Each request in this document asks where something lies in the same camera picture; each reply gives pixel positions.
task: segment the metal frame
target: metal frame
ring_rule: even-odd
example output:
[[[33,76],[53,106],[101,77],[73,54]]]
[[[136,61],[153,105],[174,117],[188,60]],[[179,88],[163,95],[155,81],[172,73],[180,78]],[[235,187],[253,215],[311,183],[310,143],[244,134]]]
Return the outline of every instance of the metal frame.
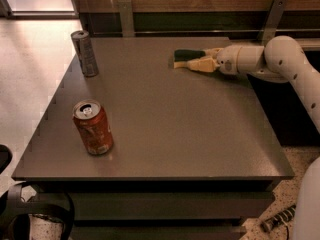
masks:
[[[73,0],[74,11],[12,11],[8,0],[0,0],[4,16],[7,19],[78,19],[78,12]]]
[[[120,21],[123,37],[134,37],[134,23],[131,0],[119,0]]]
[[[261,41],[263,45],[275,36],[287,1],[288,0],[273,0],[264,28],[258,35],[258,40]]]

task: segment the gray tabletop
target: gray tabletop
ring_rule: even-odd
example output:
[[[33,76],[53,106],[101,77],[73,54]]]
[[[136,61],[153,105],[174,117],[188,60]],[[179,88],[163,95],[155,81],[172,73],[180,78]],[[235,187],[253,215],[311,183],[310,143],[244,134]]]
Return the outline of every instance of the gray tabletop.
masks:
[[[285,179],[293,172],[246,77],[173,69],[176,49],[225,47],[226,38],[93,38],[100,74],[75,57],[25,150],[16,180]],[[89,155],[73,106],[105,108],[112,150]]]

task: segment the floor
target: floor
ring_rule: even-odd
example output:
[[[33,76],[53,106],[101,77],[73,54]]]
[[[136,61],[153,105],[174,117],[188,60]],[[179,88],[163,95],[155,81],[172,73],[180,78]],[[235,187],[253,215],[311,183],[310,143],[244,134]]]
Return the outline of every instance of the floor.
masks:
[[[0,18],[0,142],[14,156],[0,177],[0,194],[14,183],[10,176],[75,55],[70,34],[79,29],[78,20]],[[286,239],[284,226],[267,234],[260,224],[296,202],[304,172],[320,156],[320,148],[284,147],[283,150],[296,176],[275,189],[276,201],[260,218],[245,222],[248,233],[242,240]]]

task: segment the can lid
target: can lid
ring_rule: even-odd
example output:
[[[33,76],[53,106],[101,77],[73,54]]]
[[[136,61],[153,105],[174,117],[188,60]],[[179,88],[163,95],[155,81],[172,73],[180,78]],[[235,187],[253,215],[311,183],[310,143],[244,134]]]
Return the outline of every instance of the can lid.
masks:
[[[71,38],[74,40],[81,40],[89,36],[89,32],[86,30],[78,30],[71,34]]]
[[[88,120],[98,115],[100,109],[101,105],[98,101],[83,100],[74,106],[73,116],[81,120]]]

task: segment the silver soda can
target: silver soda can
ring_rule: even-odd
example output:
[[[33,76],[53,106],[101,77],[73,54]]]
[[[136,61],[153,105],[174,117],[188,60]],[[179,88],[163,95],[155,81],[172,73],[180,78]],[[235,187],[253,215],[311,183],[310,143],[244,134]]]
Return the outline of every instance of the silver soda can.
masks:
[[[73,121],[90,154],[101,155],[112,147],[113,138],[107,115],[98,101],[84,100],[75,105]]]
[[[71,34],[71,39],[78,55],[83,75],[91,77],[99,74],[89,32],[85,30],[75,31]]]

